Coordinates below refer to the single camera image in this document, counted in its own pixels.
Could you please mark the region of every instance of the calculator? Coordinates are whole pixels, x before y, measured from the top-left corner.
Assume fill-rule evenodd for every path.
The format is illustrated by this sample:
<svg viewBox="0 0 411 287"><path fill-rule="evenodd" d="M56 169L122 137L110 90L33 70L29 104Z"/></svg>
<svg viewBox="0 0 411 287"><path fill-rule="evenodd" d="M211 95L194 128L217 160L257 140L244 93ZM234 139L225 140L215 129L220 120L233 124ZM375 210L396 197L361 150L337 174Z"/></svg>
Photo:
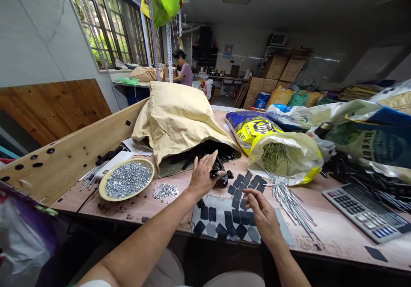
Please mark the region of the calculator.
<svg viewBox="0 0 411 287"><path fill-rule="evenodd" d="M411 231L411 224L356 184L322 194L377 243L387 243Z"/></svg>

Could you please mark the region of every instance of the kraft paper bag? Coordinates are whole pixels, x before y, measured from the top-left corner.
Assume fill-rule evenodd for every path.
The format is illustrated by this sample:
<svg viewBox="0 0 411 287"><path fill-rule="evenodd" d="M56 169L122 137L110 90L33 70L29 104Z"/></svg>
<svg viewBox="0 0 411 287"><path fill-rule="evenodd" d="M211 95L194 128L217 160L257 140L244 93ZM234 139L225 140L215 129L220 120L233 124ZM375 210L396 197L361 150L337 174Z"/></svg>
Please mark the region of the kraft paper bag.
<svg viewBox="0 0 411 287"><path fill-rule="evenodd" d="M241 157L240 148L215 122L204 93L181 84L150 82L150 98L131 136L136 140L149 138L159 178L183 171L190 158L185 152L206 141L206 145L215 142L219 153L234 151L236 158Z"/></svg>
<svg viewBox="0 0 411 287"><path fill-rule="evenodd" d="M130 73L130 78L138 78L139 82L156 81L157 73L155 68L138 66ZM163 79L163 69L160 69L160 79Z"/></svg>

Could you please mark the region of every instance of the person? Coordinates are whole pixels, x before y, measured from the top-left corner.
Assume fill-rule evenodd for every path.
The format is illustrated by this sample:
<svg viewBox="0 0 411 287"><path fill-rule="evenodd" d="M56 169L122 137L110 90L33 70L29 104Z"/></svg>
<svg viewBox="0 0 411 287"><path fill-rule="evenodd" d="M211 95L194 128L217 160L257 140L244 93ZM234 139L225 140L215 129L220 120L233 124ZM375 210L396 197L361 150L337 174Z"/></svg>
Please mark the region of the person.
<svg viewBox="0 0 411 287"><path fill-rule="evenodd" d="M187 54L181 49L177 49L173 53L173 58L176 59L177 65L181 66L180 74L177 77L173 78L173 82L180 83L186 86L193 86L193 72L191 66L185 60Z"/></svg>
<svg viewBox="0 0 411 287"><path fill-rule="evenodd" d="M212 155L205 155L199 162L198 158L195 158L188 188L92 267L77 286L163 287L184 285L182 267L173 252L166 247L183 218L215 185L218 178L211 179L210 170L216 157L217 151ZM254 211L258 231L277 266L281 286L309 287L310 283L292 257L283 239L273 207L261 192L254 189L245 189L244 192L247 194L244 198L247 208ZM265 283L260 276L254 273L237 271L223 273L205 285L205 287L222 286L262 287L265 286Z"/></svg>

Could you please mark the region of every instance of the purple shirt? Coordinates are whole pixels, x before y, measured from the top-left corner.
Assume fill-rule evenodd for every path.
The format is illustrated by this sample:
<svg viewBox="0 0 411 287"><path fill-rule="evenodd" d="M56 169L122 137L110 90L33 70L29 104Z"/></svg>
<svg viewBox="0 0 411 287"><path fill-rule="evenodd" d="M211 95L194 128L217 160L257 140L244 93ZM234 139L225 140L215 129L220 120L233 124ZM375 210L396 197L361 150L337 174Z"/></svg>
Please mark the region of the purple shirt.
<svg viewBox="0 0 411 287"><path fill-rule="evenodd" d="M181 68L181 73L184 74L183 79L181 80L181 84L186 86L193 86L193 72L191 70L191 66L185 63Z"/></svg>

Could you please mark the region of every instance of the round tray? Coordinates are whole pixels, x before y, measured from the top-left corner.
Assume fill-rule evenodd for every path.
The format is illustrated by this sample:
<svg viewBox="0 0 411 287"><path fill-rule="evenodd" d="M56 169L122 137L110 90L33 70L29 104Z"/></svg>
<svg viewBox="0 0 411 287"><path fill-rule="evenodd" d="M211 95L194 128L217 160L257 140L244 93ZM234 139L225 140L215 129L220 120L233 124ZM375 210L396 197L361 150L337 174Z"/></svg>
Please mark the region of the round tray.
<svg viewBox="0 0 411 287"><path fill-rule="evenodd" d="M120 167L120 166L122 166L122 165L124 165L124 164L130 163L130 162L132 162L132 161L137 162L137 163L141 163L141 164L143 164L143 165L146 165L148 168L151 169L151 177L150 177L150 180L147 182L147 184L146 184L141 190L139 190L137 193L134 193L134 194L132 194L132 195L130 195L130 196L127 196L127 197L124 197L124 198L112 198L112 197L108 196L108 195L106 194L106 185L107 185L107 180L108 180L108 178L111 177L111 174L113 173L113 171L115 171L118 167ZM137 194L141 193L141 192L151 183L151 181L153 180L153 177L154 177L154 165L153 165L152 162L150 162L149 160L147 160L147 159L145 159L145 158L132 158L132 159L129 159L129 160L127 160L127 161L121 162L120 164L117 164L117 165L114 166L108 173L106 173L106 174L104 175L104 177L101 179L100 186L98 187L98 192L100 193L100 196L101 196L103 199L108 200L108 201L122 201L122 200L126 200L126 199L129 199L129 198L134 197L134 196L136 196Z"/></svg>

